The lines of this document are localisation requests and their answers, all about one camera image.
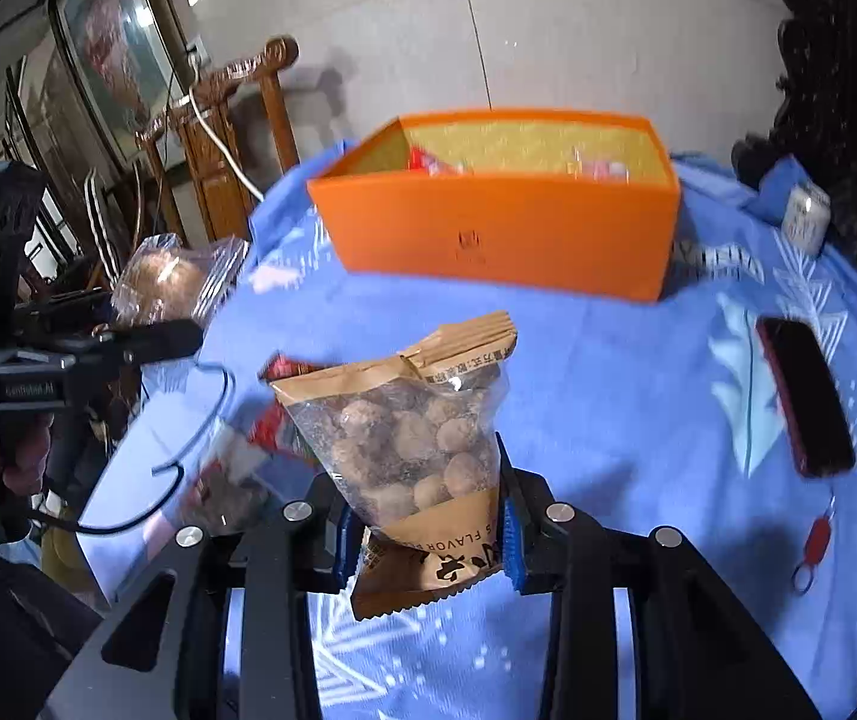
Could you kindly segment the clear bread packet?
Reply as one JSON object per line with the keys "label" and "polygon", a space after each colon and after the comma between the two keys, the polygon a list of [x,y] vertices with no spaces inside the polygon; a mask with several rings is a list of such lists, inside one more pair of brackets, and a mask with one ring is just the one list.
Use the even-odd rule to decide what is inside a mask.
{"label": "clear bread packet", "polygon": [[248,249],[250,243],[235,236],[202,249],[183,247],[175,232],[143,239],[111,294],[116,327],[183,319],[207,327],[233,288]]}

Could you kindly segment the brown mushroom snack bag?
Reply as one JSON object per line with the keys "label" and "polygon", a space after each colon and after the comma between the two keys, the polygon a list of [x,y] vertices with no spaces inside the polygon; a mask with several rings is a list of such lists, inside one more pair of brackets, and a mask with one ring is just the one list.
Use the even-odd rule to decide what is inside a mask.
{"label": "brown mushroom snack bag", "polygon": [[493,421],[516,340],[499,310],[376,361],[268,367],[275,401],[367,528],[358,619],[442,600],[499,570]]}

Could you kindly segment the dark chocolate bar wrapper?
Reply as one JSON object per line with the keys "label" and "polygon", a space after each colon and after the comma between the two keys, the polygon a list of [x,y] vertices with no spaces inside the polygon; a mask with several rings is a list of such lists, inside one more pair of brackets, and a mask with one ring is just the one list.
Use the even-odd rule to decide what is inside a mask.
{"label": "dark chocolate bar wrapper", "polygon": [[269,509],[275,455],[221,422],[179,501],[176,525],[209,535],[243,532]]}

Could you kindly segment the red black snack packet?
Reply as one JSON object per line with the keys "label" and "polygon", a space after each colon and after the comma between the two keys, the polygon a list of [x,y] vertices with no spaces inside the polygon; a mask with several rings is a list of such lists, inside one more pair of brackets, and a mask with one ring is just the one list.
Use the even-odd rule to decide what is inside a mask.
{"label": "red black snack packet", "polygon": [[[274,353],[259,372],[259,380],[272,385],[276,380],[310,374],[319,369],[324,369],[324,364]],[[269,454],[303,461],[308,468],[318,472],[321,463],[314,444],[331,444],[335,436],[334,422],[329,413],[316,406],[301,411],[301,417],[303,421],[293,421],[284,406],[272,400],[251,427],[248,440]]]}

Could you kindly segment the carved wooden chair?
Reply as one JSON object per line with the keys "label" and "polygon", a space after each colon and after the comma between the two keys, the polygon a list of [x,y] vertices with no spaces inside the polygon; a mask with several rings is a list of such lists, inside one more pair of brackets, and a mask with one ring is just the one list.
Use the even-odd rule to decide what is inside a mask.
{"label": "carved wooden chair", "polygon": [[165,231],[175,232],[180,238],[186,234],[158,146],[161,138],[173,135],[188,163],[205,239],[214,242],[228,236],[243,239],[250,236],[248,220],[264,192],[241,167],[230,101],[239,88],[257,86],[280,169],[290,171],[298,166],[300,154],[280,84],[280,73],[295,65],[298,54],[295,37],[275,36],[259,54],[199,75],[189,86],[186,98],[165,106],[136,135],[137,146],[145,154],[157,184]]}

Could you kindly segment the blue patterned tablecloth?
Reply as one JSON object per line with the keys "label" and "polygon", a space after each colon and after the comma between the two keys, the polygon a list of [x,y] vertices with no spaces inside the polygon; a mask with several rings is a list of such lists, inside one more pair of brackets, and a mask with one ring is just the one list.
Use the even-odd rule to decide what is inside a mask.
{"label": "blue patterned tablecloth", "polygon": [[[251,218],[250,258],[199,361],[147,388],[83,518],[100,589],[119,595],[163,538],[150,514],[160,468],[199,465],[223,422],[243,433],[269,401],[274,353],[353,362],[391,355],[447,322],[505,310],[518,344],[497,426],[516,466],[607,527],[679,528],[712,562],[827,718],[857,707],[857,271],[798,254],[756,193],[696,158],[676,164],[681,213],[652,305],[495,284],[352,275],[307,184],[318,156],[274,185]],[[853,470],[799,476],[756,335],[762,316],[816,333],[855,447]]]}

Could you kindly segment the red cased smartphone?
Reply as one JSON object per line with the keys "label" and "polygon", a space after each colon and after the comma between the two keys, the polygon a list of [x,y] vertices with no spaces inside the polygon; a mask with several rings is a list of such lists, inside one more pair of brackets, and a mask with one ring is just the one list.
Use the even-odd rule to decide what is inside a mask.
{"label": "red cased smartphone", "polygon": [[811,327],[801,320],[759,317],[756,330],[771,366],[796,471],[803,478],[851,472],[855,449],[849,423]]}

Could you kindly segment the orange cardboard box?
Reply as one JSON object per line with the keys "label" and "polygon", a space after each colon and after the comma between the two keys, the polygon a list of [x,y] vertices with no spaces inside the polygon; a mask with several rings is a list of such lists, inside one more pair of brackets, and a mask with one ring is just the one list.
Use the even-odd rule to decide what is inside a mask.
{"label": "orange cardboard box", "polygon": [[[420,146],[467,176],[407,169]],[[573,149],[621,161],[627,184],[568,176]],[[656,301],[681,186],[643,117],[469,109],[396,117],[311,179],[352,271],[461,278]]]}

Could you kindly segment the pink snack packet in box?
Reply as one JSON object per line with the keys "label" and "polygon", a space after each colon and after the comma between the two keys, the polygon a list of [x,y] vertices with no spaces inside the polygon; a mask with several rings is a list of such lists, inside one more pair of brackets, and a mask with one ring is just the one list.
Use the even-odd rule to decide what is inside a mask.
{"label": "pink snack packet in box", "polygon": [[627,184],[630,171],[621,161],[588,158],[581,149],[573,149],[572,158],[567,163],[568,176],[593,182],[614,182]]}

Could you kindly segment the white drink can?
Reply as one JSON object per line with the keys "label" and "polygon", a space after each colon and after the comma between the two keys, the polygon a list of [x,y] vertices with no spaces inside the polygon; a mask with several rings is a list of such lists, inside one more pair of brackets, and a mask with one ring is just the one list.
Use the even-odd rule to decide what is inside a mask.
{"label": "white drink can", "polygon": [[821,254],[831,224],[831,197],[810,182],[796,184],[788,195],[781,232],[792,246],[813,257]]}

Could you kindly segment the framed wall painting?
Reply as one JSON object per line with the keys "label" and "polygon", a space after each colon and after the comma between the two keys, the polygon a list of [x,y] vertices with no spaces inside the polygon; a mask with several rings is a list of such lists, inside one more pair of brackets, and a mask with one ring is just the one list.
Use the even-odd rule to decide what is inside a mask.
{"label": "framed wall painting", "polygon": [[137,135],[183,98],[183,32],[172,0],[49,0],[62,58],[116,166]]}

